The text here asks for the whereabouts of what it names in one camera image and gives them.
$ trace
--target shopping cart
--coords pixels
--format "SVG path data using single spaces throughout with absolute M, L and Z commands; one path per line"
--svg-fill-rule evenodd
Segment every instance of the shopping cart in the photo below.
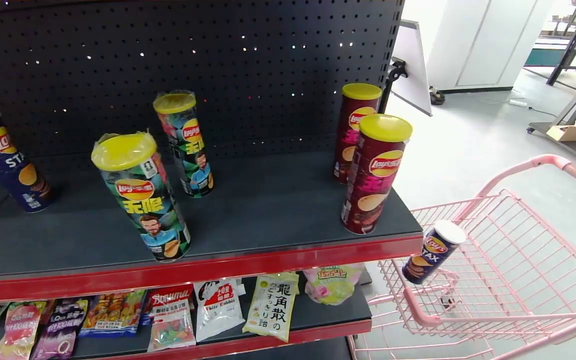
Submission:
M 576 167 L 569 160 L 541 155 L 498 174 L 474 198 L 412 210 L 424 230 L 438 220 L 449 220 L 465 230 L 468 241 L 422 285 L 404 278 L 402 267 L 407 259 L 380 260 L 378 267 L 389 294 L 368 303 L 393 302 L 395 309 L 374 314 L 373 321 L 393 315 L 398 319 L 380 321 L 373 325 L 373 332 L 403 325 L 413 334 L 454 339 L 447 344 L 359 348 L 349 338 L 355 360 L 359 354 L 372 360 L 376 352 L 395 359 L 395 352 L 403 349 L 464 342 L 481 346 L 467 356 L 432 357 L 502 360 L 576 337 L 576 250 L 512 192 L 491 193 L 503 178 L 543 164 L 576 178 Z M 390 344 L 387 335 L 384 340 Z M 495 357 L 491 340 L 519 340 L 521 344 Z

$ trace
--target pink snack bag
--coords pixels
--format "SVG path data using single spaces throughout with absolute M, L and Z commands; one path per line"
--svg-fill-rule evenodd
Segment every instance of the pink snack bag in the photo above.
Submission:
M 11 303 L 6 314 L 6 332 L 0 340 L 0 360 L 28 360 L 35 344 L 37 326 L 45 301 Z
M 363 262 L 304 269 L 306 294 L 315 303 L 340 305 L 355 292 L 363 269 Z

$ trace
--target caster wheel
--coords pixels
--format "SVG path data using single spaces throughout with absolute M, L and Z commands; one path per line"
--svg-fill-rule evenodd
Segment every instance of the caster wheel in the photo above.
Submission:
M 441 297 L 439 301 L 441 301 L 441 305 L 443 305 L 446 310 L 455 306 L 455 299 L 451 297 Z

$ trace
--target lay's chips can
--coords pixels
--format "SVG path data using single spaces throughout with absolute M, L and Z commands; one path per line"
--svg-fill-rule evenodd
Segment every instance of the lay's chips can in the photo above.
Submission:
M 351 232 L 368 234 L 391 192 L 412 126 L 397 116 L 370 114 L 359 122 L 359 131 L 341 220 Z
M 409 282 L 420 285 L 466 239 L 468 239 L 466 232 L 454 223 L 445 219 L 435 222 L 423 237 L 421 254 L 409 257 L 401 272 Z
M 359 140 L 359 121 L 377 112 L 382 89 L 372 84 L 356 82 L 341 88 L 342 102 L 336 131 L 333 175 L 338 182 L 346 184 L 355 147 Z
M 176 90 L 157 96 L 152 105 L 167 135 L 183 190 L 193 198 L 210 194 L 215 179 L 204 152 L 195 94 Z
M 53 202 L 51 187 L 17 150 L 1 118 L 0 112 L 0 184 L 25 212 L 40 212 Z
M 167 263 L 185 255 L 190 233 L 153 136 L 103 135 L 94 144 L 91 159 L 155 259 Z

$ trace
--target wire basket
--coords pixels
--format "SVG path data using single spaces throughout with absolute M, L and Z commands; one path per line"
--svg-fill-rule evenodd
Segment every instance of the wire basket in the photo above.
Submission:
M 453 221 L 468 241 L 423 285 L 404 278 L 407 259 L 380 260 L 410 332 L 530 342 L 576 323 L 576 250 L 512 192 L 412 214 L 425 231 Z

